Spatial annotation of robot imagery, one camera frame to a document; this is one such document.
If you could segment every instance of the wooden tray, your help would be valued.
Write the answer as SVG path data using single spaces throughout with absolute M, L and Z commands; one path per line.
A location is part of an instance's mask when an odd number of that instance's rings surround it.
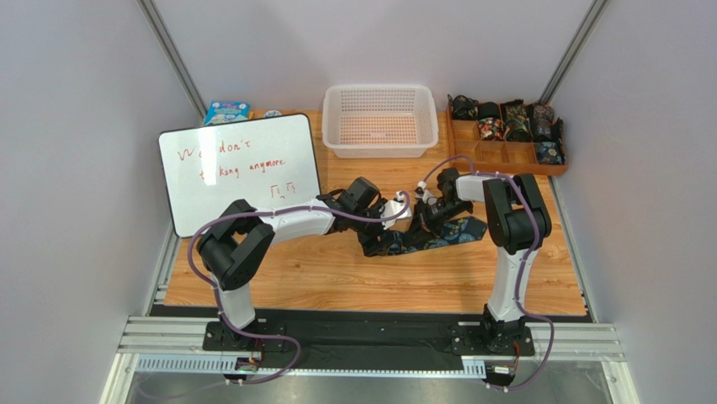
M 478 171 L 499 171 L 501 173 L 532 173 L 539 175 L 561 175 L 567 171 L 563 165 L 538 164 L 535 145 L 518 141 L 481 141 L 478 122 L 474 120 L 453 120 L 451 105 L 446 107 L 449 156 L 466 154 L 473 158 Z M 468 171 L 465 159 L 455 160 L 453 167 Z

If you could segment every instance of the white wall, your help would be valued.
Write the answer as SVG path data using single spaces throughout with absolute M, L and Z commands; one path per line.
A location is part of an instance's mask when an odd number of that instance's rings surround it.
M 1 402 L 97 402 L 196 115 L 134 1 L 0 4 Z
M 717 3 L 611 2 L 559 89 L 559 179 L 643 403 L 715 402 Z
M 157 0 L 204 101 L 318 109 L 335 84 L 540 97 L 590 0 Z

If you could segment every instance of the whiteboard frame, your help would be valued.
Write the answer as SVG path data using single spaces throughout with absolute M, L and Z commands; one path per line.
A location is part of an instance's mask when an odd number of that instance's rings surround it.
M 253 120 L 242 120 L 239 122 L 226 122 L 224 124 L 212 125 L 211 127 L 223 126 L 223 125 L 240 125 L 240 124 L 247 124 L 247 123 L 252 123 L 252 122 L 256 123 L 258 120 L 274 120 L 274 119 L 281 119 L 281 118 L 286 118 L 288 116 L 296 116 L 296 115 L 303 115 L 306 118 L 306 124 L 309 126 L 309 140 L 311 142 L 311 155 L 314 157 L 314 170 L 316 170 L 316 184 L 318 185 L 319 192 L 321 192 L 321 176 L 319 175 L 319 165 L 316 160 L 316 144 L 314 143 L 314 131 L 311 130 L 311 119 L 309 119 L 309 115 L 304 114 L 303 112 L 299 112 L 299 113 L 295 113 L 295 114 L 271 116 L 271 117 L 267 117 L 267 118 L 256 118 Z M 167 133 L 181 132 L 183 130 L 197 130 L 197 129 L 201 129 L 204 127 L 207 127 L 207 126 L 165 130 L 165 131 L 161 132 L 159 134 L 159 136 L 157 137 L 157 154 L 159 155 L 159 162 L 162 165 L 162 176 L 164 178 L 164 193 L 167 195 L 167 203 L 169 204 L 169 216 L 170 216 L 170 219 L 172 220 L 172 230 L 173 230 L 174 234 L 179 238 L 189 238 L 191 236 L 183 237 L 177 233 L 177 226 L 176 226 L 176 223 L 174 222 L 174 209 L 172 207 L 172 199 L 169 196 L 169 187 L 167 186 L 167 171 L 164 168 L 164 161 L 162 160 L 162 148 L 160 147 L 159 140 L 163 135 L 165 135 Z

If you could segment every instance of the black patterned cloth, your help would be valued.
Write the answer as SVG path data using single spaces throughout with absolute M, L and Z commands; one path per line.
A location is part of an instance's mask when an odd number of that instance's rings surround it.
M 540 101 L 533 103 L 531 108 L 530 129 L 535 141 L 555 141 L 552 134 L 555 110 Z
M 449 103 L 451 106 L 451 117 L 454 120 L 476 120 L 478 117 L 478 101 L 468 98 L 465 95 L 459 95 L 451 98 L 449 94 Z
M 532 141 L 528 127 L 528 111 L 522 99 L 516 99 L 502 105 L 503 119 L 505 119 L 506 141 Z
M 432 248 L 453 246 L 464 242 L 477 242 L 486 234 L 488 225 L 473 216 L 455 219 L 443 225 L 443 234 L 440 238 L 428 240 L 419 247 L 403 247 L 402 242 L 396 242 L 389 247 L 388 255 L 401 255 L 416 251 L 430 250 Z
M 478 121 L 478 132 L 482 141 L 502 141 L 503 121 L 498 118 L 484 118 Z
M 501 120 L 501 107 L 496 103 L 483 103 L 478 107 L 478 132 L 482 141 L 502 141 L 505 128 Z
M 540 164 L 565 164 L 560 144 L 554 141 L 541 141 L 535 144 L 535 156 Z

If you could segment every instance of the black mounting plate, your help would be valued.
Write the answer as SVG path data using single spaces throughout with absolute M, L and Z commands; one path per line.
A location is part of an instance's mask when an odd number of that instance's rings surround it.
M 254 322 L 245 328 L 247 332 L 256 334 L 286 335 L 286 326 L 281 322 Z M 282 352 L 285 341 L 262 340 L 264 352 Z M 202 343 L 204 351 L 253 351 L 254 339 L 237 335 L 222 322 L 207 323 Z
M 451 349 L 456 355 L 515 356 L 515 348 L 512 344 L 502 352 L 491 352 L 483 348 L 481 340 L 485 335 L 486 330 L 480 325 L 451 326 Z M 530 332 L 530 328 L 525 327 L 523 337 L 517 342 L 520 348 L 520 356 L 535 355 L 533 334 Z

